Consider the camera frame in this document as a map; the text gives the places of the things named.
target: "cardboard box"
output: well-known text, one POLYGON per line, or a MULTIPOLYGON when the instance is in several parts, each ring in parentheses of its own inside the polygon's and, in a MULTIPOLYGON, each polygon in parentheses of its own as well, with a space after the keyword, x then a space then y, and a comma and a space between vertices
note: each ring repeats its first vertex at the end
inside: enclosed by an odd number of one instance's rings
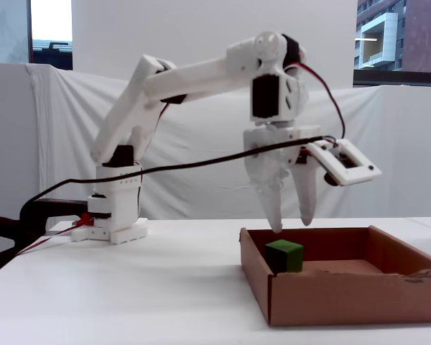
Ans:
POLYGON ((241 263, 271 326, 431 322, 431 256, 370 226, 246 230, 241 263), (263 258, 278 239, 305 247, 300 273, 275 276, 263 258))

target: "white wall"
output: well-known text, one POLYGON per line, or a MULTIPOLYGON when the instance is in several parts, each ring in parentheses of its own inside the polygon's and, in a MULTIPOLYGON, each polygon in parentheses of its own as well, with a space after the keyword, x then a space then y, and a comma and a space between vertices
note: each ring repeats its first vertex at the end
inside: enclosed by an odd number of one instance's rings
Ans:
POLYGON ((129 79, 142 54, 184 65, 275 30, 333 88, 353 83, 356 0, 72 0, 73 67, 129 79))
POLYGON ((25 65, 0 64, 0 216, 38 193, 37 115, 25 65))

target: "black cable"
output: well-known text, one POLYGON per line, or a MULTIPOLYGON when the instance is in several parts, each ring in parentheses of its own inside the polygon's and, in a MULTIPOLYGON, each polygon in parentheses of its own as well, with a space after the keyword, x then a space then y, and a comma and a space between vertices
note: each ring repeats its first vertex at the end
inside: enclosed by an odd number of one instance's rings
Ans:
POLYGON ((297 68, 297 66, 300 66, 301 68, 303 68, 307 72, 311 73, 313 76, 315 76, 324 85, 324 88, 328 92, 330 100, 332 101, 333 105, 335 106, 335 109, 337 109, 338 117, 340 117, 340 122, 342 123, 342 139, 343 139, 345 137, 345 133, 346 133, 345 120, 343 119, 343 115, 342 115, 342 112, 340 110, 340 107, 337 104, 337 101, 335 100, 335 98, 333 98, 332 92, 330 92, 328 84, 324 81, 324 79, 322 79, 320 77, 320 75, 318 73, 316 73, 311 67, 308 67, 304 63, 293 63, 291 65, 288 65, 284 69, 284 72, 286 73, 291 68, 297 68))
POLYGON ((330 138, 330 139, 332 139, 333 140, 333 146, 334 147, 337 147, 338 146, 338 144, 337 144, 337 139, 335 138, 335 137, 333 137, 333 136, 331 136, 331 135, 323 135, 323 138, 325 139, 325 138, 330 138))
POLYGON ((285 147, 302 146, 302 145, 309 144, 311 142, 316 142, 318 140, 323 140, 323 139, 324 139, 324 137, 312 137, 312 138, 307 138, 307 139, 292 140, 290 142, 281 142, 279 144, 267 145, 267 146, 259 147, 259 148, 253 149, 253 150, 250 149, 249 151, 236 153, 236 154, 230 155, 230 156, 215 158, 213 160, 203 160, 202 162, 194 162, 194 163, 179 164, 179 165, 168 165, 168 166, 164 166, 164 167, 153 167, 151 169, 141 170, 138 172, 131 172, 129 174, 125 174, 125 175, 121 175, 121 176, 115 176, 112 178, 93 178, 90 180, 78 180, 75 178, 69 178, 68 180, 64 180, 62 182, 55 184, 52 187, 49 187, 47 190, 44 190, 40 194, 29 199, 29 201, 27 201, 25 203, 24 207, 28 203, 33 203, 37 199, 40 199, 42 196, 45 196, 46 194, 53 192, 55 189, 58 189, 59 187, 62 187, 63 185, 67 185, 68 183, 78 183, 78 184, 107 183, 107 182, 125 180, 128 178, 135 178, 136 176, 142 176, 142 175, 146 175, 146 174, 150 174, 150 173, 157 173, 159 171, 171 171, 171 170, 190 169, 192 167, 204 167, 206 165, 228 162, 230 160, 238 160, 240 158, 258 155, 259 153, 263 153, 263 152, 283 149, 285 147))

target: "white curtain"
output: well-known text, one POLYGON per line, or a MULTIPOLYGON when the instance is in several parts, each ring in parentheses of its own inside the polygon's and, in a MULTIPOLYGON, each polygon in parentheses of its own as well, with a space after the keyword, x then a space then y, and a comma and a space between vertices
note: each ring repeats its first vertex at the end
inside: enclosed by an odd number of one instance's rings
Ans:
MULTIPOLYGON (((89 151, 126 81, 28 65, 37 103, 40 190, 67 178, 94 178, 89 151)), ((383 171, 370 183, 334 188, 318 174, 319 218, 431 216, 431 88, 383 86, 334 91, 347 138, 383 171)), ((301 124, 341 135, 324 91, 310 93, 301 124)), ((243 150, 247 91, 171 105, 157 128, 144 168, 231 155, 243 150)), ((92 186, 69 185, 55 198, 84 199, 92 186)), ((298 218, 292 179, 283 190, 283 217, 298 218)), ((243 160, 144 176, 142 214, 150 219, 264 218, 243 160)))

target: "green block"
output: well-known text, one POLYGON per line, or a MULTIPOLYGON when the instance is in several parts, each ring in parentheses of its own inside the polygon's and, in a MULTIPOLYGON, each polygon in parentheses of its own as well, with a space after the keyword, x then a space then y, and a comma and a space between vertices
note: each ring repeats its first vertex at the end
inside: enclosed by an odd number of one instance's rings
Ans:
POLYGON ((280 239, 265 244, 265 261, 274 274, 280 272, 301 272, 303 249, 301 244, 280 239))

